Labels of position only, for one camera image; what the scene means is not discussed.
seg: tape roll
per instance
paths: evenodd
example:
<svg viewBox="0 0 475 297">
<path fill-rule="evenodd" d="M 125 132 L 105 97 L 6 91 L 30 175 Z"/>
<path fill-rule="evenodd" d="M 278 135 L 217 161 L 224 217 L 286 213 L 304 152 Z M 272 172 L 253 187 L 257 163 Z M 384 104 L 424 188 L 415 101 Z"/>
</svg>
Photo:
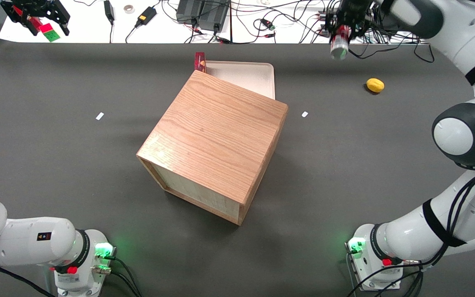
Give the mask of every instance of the tape roll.
<svg viewBox="0 0 475 297">
<path fill-rule="evenodd" d="M 135 12 L 135 8 L 133 7 L 133 5 L 126 5 L 124 6 L 124 12 L 127 14 L 132 14 Z"/>
</svg>

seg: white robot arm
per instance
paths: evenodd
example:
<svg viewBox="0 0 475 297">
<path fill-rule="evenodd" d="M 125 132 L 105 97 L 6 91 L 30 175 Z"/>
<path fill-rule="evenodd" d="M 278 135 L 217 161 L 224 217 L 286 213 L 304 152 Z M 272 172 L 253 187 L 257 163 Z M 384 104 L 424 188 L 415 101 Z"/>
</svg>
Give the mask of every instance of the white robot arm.
<svg viewBox="0 0 475 297">
<path fill-rule="evenodd" d="M 0 203 L 0 268 L 48 266 L 54 271 L 59 295 L 97 297 L 104 274 L 111 272 L 110 260 L 104 257 L 114 253 L 115 248 L 100 231 L 77 230 L 62 218 L 8 219 Z"/>
<path fill-rule="evenodd" d="M 475 96 L 475 0 L 377 0 L 406 30 L 426 39 L 466 76 Z M 467 171 L 437 197 L 392 222 L 364 224 L 346 244 L 362 290 L 398 289 L 404 260 L 427 263 L 475 249 L 475 97 L 439 115 L 432 126 L 436 145 Z M 468 192 L 462 206 L 454 199 Z M 447 218 L 458 215 L 453 231 Z M 386 266 L 396 267 L 380 273 Z"/>
</svg>

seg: red button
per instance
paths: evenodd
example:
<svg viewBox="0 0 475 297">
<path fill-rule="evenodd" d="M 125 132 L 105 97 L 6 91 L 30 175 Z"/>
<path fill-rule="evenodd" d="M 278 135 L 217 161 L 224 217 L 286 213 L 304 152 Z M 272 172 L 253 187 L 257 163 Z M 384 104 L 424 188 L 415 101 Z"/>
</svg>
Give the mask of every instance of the red button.
<svg viewBox="0 0 475 297">
<path fill-rule="evenodd" d="M 67 268 L 67 273 L 68 274 L 75 274 L 77 272 L 77 270 L 78 270 L 78 267 L 73 267 L 72 266 L 72 267 Z"/>
</svg>

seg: white tray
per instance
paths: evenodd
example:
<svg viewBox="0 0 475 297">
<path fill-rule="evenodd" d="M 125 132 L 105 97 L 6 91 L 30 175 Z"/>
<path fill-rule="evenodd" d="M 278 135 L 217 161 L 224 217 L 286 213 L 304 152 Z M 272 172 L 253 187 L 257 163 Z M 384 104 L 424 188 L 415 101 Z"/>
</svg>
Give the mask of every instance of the white tray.
<svg viewBox="0 0 475 297">
<path fill-rule="evenodd" d="M 274 67 L 271 64 L 207 61 L 206 73 L 276 100 Z"/>
</svg>

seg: green cube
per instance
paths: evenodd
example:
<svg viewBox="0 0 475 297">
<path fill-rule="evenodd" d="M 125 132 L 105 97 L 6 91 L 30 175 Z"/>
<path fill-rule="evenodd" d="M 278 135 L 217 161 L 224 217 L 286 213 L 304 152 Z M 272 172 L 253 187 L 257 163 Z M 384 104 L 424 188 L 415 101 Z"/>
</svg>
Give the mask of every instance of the green cube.
<svg viewBox="0 0 475 297">
<path fill-rule="evenodd" d="M 45 37 L 47 37 L 49 42 L 53 42 L 57 39 L 60 39 L 60 36 L 58 35 L 58 33 L 56 33 L 55 30 L 47 31 L 47 32 L 43 33 L 43 35 L 45 35 Z"/>
</svg>

